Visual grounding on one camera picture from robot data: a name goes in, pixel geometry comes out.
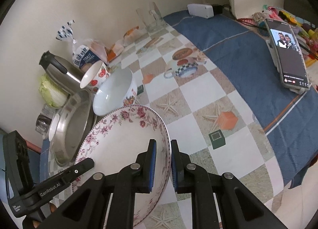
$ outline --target white stripe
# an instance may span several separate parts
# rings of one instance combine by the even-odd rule
[[[295,102],[295,104],[288,110],[288,112],[285,113],[285,115],[275,124],[275,126],[273,126],[267,133],[266,136],[269,135],[269,133],[271,133],[278,125],[279,123],[281,123],[283,121],[283,119],[292,111],[292,109],[297,105],[297,103],[300,102],[300,100],[305,96],[307,92],[303,93],[303,95],[298,99],[297,102]]]
[[[205,52],[205,51],[211,49],[212,47],[214,47],[215,45],[218,45],[219,43],[221,43],[221,42],[223,42],[223,41],[226,41],[226,40],[228,40],[228,39],[234,38],[234,37],[236,37],[236,36],[239,36],[239,35],[241,35],[241,34],[248,33],[248,32],[250,32],[250,30],[245,31],[245,32],[242,32],[242,33],[238,33],[238,34],[236,34],[236,35],[232,35],[232,36],[230,36],[230,37],[227,37],[227,38],[225,38],[225,39],[223,39],[223,40],[221,40],[221,41],[219,41],[219,42],[217,42],[217,43],[214,43],[214,44],[211,45],[210,47],[204,49],[202,52]]]
[[[179,23],[176,23],[176,24],[172,25],[171,27],[174,27],[174,26],[176,26],[176,25],[180,24],[180,23],[181,23],[181,21],[183,21],[184,19],[187,19],[187,18],[193,18],[193,17],[194,17],[194,16],[186,16],[186,17],[182,18],[182,19],[180,20],[180,22],[179,22]]]

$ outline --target blue mat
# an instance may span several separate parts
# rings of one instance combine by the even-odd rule
[[[264,39],[225,16],[204,19],[181,11],[164,19],[205,51],[250,106],[267,133],[286,185],[318,151],[315,90],[298,96],[283,88]]]

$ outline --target cabbage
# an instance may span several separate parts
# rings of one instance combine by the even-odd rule
[[[47,105],[53,108],[61,108],[65,104],[68,94],[54,83],[47,74],[40,77],[40,82],[39,92]]]

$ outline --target oval metal dish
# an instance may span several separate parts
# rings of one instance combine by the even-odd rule
[[[60,167],[74,162],[77,152],[93,126],[94,111],[86,89],[69,97],[58,112],[60,119],[53,137],[53,153]]]

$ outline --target silver bolt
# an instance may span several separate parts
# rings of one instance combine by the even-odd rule
[[[224,173],[224,178],[225,179],[231,180],[231,179],[233,179],[233,177],[234,177],[234,175],[231,174],[230,172]]]
[[[138,170],[140,168],[140,164],[135,162],[135,163],[131,164],[130,168],[133,170]]]
[[[194,170],[195,168],[197,168],[197,166],[194,163],[188,163],[187,164],[187,169]]]
[[[95,174],[93,175],[93,179],[96,180],[96,181],[100,180],[101,178],[103,178],[103,174],[100,173],[100,172],[95,173]]]

